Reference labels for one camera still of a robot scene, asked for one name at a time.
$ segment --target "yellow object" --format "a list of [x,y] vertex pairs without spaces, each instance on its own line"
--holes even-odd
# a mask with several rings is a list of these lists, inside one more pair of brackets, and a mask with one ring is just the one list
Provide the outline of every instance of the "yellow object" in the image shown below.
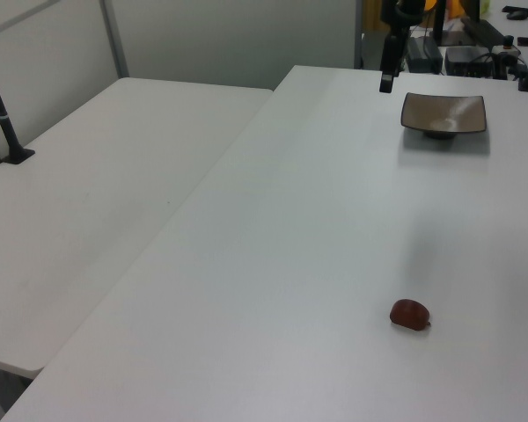
[[[464,9],[461,7],[459,0],[448,0],[448,17],[450,19],[457,18],[459,16],[465,15]],[[482,15],[487,13],[489,10],[489,5],[491,0],[481,0],[479,14]]]
[[434,6],[436,6],[436,0],[426,0],[426,3],[424,4],[424,10],[429,11]]
[[481,10],[479,11],[480,15],[488,12],[490,3],[491,0],[481,0]]
[[459,0],[448,0],[448,18],[454,19],[465,14],[464,8],[459,4]]

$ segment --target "table surface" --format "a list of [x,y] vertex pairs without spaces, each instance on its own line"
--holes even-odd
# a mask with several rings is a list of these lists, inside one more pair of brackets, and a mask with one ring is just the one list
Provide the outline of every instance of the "table surface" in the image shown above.
[[[379,79],[295,67],[4,422],[528,421],[528,93]],[[408,91],[488,131],[404,129]]]
[[271,91],[122,79],[0,165],[0,368],[34,377]]

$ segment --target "brown plate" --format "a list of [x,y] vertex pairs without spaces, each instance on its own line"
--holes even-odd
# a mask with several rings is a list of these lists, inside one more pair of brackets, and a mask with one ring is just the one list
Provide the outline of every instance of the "brown plate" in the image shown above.
[[481,96],[438,97],[409,92],[401,112],[401,125],[438,139],[484,132],[485,102]]

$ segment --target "small red object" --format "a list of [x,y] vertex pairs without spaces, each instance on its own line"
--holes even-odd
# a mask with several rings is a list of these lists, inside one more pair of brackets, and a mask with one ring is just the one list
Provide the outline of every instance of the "small red object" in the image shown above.
[[391,309],[389,318],[394,324],[410,328],[415,331],[422,331],[430,326],[429,310],[418,302],[410,299],[396,301]]

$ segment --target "gray partition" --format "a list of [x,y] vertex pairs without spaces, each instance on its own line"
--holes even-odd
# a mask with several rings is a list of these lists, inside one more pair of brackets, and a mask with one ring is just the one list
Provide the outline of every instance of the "gray partition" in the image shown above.
[[0,92],[25,145],[117,80],[117,74],[99,0],[62,0],[14,20],[0,32]]
[[361,0],[105,3],[133,77],[274,89],[296,64],[353,68],[359,55]]

